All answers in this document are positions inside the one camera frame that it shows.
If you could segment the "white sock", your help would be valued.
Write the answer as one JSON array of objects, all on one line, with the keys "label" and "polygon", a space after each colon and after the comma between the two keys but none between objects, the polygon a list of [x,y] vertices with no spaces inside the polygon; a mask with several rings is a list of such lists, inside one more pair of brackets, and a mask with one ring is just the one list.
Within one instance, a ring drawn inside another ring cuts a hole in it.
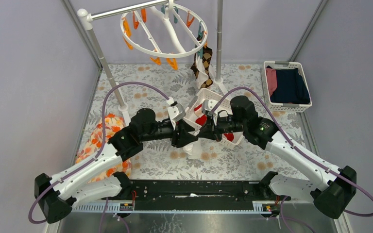
[{"label": "white sock", "polygon": [[203,60],[199,55],[195,58],[195,66],[196,66],[196,69],[197,69],[197,74],[196,74],[197,87],[200,88],[200,89],[201,88],[206,88],[207,87],[206,82],[208,81],[209,76],[205,71],[205,68],[204,68],[204,65],[203,65]]},{"label": "white sock", "polygon": [[189,143],[188,145],[182,147],[183,151],[186,153],[188,159],[200,159],[202,150],[202,141],[198,139],[195,142]]}]

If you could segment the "teal front clip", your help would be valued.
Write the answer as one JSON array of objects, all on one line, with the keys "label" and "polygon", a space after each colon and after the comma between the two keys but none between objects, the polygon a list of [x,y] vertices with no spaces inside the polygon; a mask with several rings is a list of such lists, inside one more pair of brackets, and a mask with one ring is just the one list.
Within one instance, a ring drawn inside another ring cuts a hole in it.
[{"label": "teal front clip", "polygon": [[200,57],[201,59],[203,58],[203,47],[201,47],[201,48],[197,51],[196,55],[197,55],[198,57]]}]

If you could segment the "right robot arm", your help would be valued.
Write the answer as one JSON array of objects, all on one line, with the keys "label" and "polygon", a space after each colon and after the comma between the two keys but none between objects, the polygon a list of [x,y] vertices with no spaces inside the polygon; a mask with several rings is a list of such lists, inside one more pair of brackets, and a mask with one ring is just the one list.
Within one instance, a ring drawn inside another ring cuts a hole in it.
[{"label": "right robot arm", "polygon": [[357,174],[353,168],[340,168],[321,160],[280,132],[276,123],[259,116],[254,103],[246,96],[230,100],[231,114],[224,109],[211,113],[217,103],[216,100],[202,103],[206,123],[200,128],[199,138],[221,141],[225,133],[242,133],[249,143],[279,156],[307,177],[302,180],[269,172],[260,181],[259,193],[263,199],[289,196],[313,203],[327,217],[340,217],[356,194],[352,184],[356,183]]}]

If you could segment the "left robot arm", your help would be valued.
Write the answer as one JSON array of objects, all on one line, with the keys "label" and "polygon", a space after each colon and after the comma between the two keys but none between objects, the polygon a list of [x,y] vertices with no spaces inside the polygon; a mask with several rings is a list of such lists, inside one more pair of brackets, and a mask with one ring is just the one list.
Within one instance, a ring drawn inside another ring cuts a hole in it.
[{"label": "left robot arm", "polygon": [[100,172],[121,164],[143,150],[145,141],[170,139],[171,145],[182,148],[198,141],[195,130],[177,110],[170,107],[170,118],[156,121],[155,112],[143,108],[131,118],[127,127],[116,132],[94,154],[78,164],[49,176],[45,173],[34,180],[34,197],[47,223],[65,218],[73,208],[106,197],[124,200],[131,194],[131,182],[124,172],[113,174],[101,181],[91,179]]}]

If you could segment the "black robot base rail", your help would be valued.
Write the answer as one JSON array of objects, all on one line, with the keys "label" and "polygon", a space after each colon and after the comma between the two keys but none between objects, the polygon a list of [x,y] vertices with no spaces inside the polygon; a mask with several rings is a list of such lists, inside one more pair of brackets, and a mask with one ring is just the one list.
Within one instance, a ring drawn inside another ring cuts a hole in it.
[{"label": "black robot base rail", "polygon": [[284,197],[258,181],[133,180],[122,197],[136,211],[251,211],[253,202],[278,204]]}]

